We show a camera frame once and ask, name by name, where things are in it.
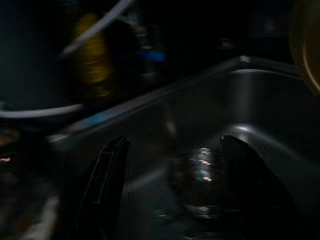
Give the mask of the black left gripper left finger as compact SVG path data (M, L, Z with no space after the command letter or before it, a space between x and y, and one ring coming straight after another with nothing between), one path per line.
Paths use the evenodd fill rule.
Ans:
M69 240L111 240L116 232L130 141L109 141L77 184L69 201Z

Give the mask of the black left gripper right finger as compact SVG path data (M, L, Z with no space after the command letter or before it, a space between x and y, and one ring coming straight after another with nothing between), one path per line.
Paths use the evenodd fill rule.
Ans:
M284 185L246 142L222 137L227 188L236 194L247 240L300 239L299 211Z

